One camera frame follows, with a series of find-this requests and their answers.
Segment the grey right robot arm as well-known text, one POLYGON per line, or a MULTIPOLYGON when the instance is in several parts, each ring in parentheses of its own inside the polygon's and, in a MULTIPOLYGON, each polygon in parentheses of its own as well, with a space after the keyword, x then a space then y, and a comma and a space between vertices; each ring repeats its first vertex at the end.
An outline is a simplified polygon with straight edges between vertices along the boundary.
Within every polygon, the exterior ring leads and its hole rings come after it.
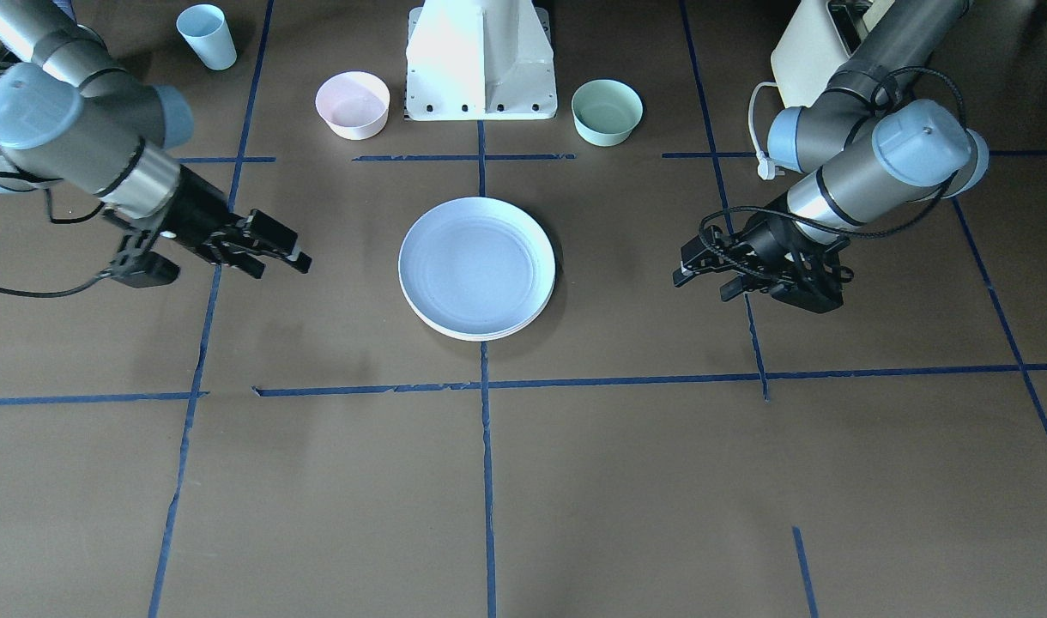
POLYGON ((101 277, 171 284, 179 267, 154 250, 163 235, 254 278, 265 257, 311 268, 296 231, 259 209, 233 214, 224 193, 171 156, 194 130, 186 100, 129 73, 67 3, 0 1, 0 43, 14 56, 0 62, 0 192, 68 181, 95 196, 97 214, 124 231, 101 277))

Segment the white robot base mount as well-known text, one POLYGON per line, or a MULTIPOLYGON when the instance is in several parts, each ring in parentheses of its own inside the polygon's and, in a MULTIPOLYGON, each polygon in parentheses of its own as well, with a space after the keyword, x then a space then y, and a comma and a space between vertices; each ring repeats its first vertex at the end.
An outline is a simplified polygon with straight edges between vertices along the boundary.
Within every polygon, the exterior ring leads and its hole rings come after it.
POLYGON ((547 9, 426 1, 409 12, 403 108, 414 122, 538 122, 558 111, 547 9))

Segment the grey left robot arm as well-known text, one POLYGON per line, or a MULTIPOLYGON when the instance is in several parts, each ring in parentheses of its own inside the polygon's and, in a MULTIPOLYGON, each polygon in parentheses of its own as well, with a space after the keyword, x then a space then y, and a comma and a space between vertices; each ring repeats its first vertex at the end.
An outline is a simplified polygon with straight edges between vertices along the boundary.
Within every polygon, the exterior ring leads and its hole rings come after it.
POLYGON ((833 312, 853 271, 840 253, 853 239, 881 239, 905 226, 868 231, 869 223, 907 203, 926 216, 944 198, 985 176, 990 150, 967 128, 960 89, 950 111, 934 100, 907 100, 928 60, 968 1, 897 1, 826 81, 811 106, 792 106, 768 130, 773 165, 801 180, 763 208, 748 207, 747 224, 726 234, 721 212, 706 215, 681 248, 676 287, 731 271, 723 301, 761 293, 806 312, 833 312))

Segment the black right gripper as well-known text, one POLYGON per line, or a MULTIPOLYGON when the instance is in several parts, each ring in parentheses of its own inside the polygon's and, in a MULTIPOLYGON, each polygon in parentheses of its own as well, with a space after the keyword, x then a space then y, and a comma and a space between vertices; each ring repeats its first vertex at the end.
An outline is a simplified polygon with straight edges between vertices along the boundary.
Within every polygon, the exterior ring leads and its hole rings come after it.
POLYGON ((179 169, 177 187, 161 211, 156 231, 204 261, 260 279, 261 257, 275 258, 306 274, 312 258, 300 250, 299 235, 261 209, 240 216, 228 208, 226 196, 187 167, 179 169))

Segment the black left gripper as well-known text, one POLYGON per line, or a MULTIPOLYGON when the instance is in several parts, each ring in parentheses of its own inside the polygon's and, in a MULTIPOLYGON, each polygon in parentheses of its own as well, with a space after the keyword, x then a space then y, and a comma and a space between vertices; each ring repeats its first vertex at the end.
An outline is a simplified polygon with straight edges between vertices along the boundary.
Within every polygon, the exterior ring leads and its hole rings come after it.
POLYGON ((681 261, 673 270, 672 282, 684 286, 697 275, 735 271, 735 278, 720 287, 722 301, 747 294, 748 288, 768 288, 781 274, 788 253, 825 253, 826 246, 818 244, 801 231, 797 223, 770 214, 754 214, 747 226, 736 236, 723 233, 701 233, 693 236, 681 247, 681 261), (758 275, 747 275, 738 270, 747 266, 758 275))

